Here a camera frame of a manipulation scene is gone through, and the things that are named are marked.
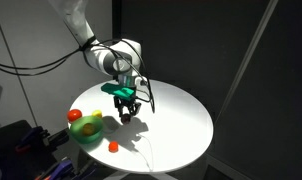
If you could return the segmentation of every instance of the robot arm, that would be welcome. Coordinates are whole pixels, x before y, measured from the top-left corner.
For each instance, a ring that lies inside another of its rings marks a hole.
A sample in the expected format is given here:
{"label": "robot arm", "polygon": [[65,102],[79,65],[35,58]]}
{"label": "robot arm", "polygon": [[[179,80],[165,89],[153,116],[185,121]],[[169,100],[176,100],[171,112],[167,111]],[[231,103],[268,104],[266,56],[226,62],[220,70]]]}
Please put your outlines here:
{"label": "robot arm", "polygon": [[[96,45],[99,41],[92,32],[86,18],[85,9],[88,0],[48,0],[57,13],[63,18],[72,35],[82,47],[89,41],[90,45]],[[129,43],[141,55],[139,43],[123,39]],[[113,50],[125,57],[135,69],[139,70],[140,59],[136,52],[125,42],[119,42],[110,46]],[[140,84],[142,78],[138,73],[121,57],[115,57],[109,50],[101,50],[99,46],[91,46],[84,51],[87,64],[107,75],[117,76],[120,85],[135,88]]]}
{"label": "robot arm", "polygon": [[[103,47],[94,46],[101,43],[96,39],[85,18],[85,8],[88,0],[48,1],[63,18],[65,24],[78,44],[81,47],[88,46],[88,48],[84,50],[87,64],[107,75],[117,77],[119,86],[114,87],[108,84],[103,86],[102,90],[115,95],[114,105],[119,111],[121,120],[122,118],[125,118],[125,121],[127,121],[128,116],[135,116],[139,112],[141,103],[135,102],[134,98],[128,98],[126,94],[127,92],[132,92],[131,94],[135,96],[136,87],[140,85],[141,81],[146,82],[146,78],[140,77],[137,72],[141,64],[139,58],[141,55],[140,44],[128,39],[123,39],[122,42],[120,41],[110,47],[107,46],[107,50],[101,50]],[[123,114],[124,106],[128,108],[129,115]]]}

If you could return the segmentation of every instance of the white round table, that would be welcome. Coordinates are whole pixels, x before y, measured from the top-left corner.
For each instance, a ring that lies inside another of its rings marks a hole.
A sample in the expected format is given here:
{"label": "white round table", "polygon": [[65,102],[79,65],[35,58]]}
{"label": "white round table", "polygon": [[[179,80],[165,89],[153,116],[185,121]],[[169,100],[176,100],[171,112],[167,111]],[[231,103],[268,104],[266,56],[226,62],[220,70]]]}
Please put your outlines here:
{"label": "white round table", "polygon": [[[101,91],[105,83],[86,90],[75,100],[70,109],[79,109],[84,116],[101,110],[103,115],[102,141],[79,144],[86,153],[122,172],[158,174],[183,168],[206,151],[213,124],[205,107],[180,88],[155,80],[150,83],[155,113],[149,103],[137,100],[142,103],[140,112],[127,125],[121,123],[113,95]],[[148,92],[146,87],[139,89]],[[148,99],[140,91],[137,96]],[[118,152],[109,152],[111,141],[119,143]]]}

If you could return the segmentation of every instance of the dark background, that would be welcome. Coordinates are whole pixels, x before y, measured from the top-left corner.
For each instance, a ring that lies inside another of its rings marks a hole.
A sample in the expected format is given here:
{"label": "dark background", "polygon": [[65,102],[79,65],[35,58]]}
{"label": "dark background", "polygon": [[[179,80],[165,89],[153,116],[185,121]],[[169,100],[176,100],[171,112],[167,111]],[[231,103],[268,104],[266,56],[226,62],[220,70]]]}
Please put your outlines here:
{"label": "dark background", "polygon": [[[215,121],[268,2],[122,0],[114,35]],[[301,0],[278,2],[207,153],[252,179],[302,179]]]}

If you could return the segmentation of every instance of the translucent green bowl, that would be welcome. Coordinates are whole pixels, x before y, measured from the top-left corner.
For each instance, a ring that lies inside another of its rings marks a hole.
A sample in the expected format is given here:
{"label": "translucent green bowl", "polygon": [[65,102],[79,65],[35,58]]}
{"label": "translucent green bowl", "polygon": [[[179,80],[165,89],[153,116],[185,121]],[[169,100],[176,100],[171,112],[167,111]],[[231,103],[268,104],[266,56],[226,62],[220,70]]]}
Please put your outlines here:
{"label": "translucent green bowl", "polygon": [[[91,123],[94,127],[94,133],[90,136],[83,135],[83,126]],[[81,144],[89,144],[102,138],[103,123],[102,119],[97,116],[84,116],[71,124],[70,133],[74,139]]]}

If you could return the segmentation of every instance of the green gripper part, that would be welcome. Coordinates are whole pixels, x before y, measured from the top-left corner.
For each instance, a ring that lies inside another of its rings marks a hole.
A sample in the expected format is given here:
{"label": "green gripper part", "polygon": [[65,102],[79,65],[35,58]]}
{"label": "green gripper part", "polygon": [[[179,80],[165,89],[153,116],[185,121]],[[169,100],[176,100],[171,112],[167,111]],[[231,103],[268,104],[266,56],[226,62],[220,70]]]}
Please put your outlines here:
{"label": "green gripper part", "polygon": [[102,87],[101,90],[103,92],[106,92],[108,94],[113,94],[121,99],[125,99],[127,101],[131,100],[131,96],[134,94],[134,90],[130,88],[126,88],[121,85],[116,85],[116,84],[110,84],[110,83],[105,83]]}

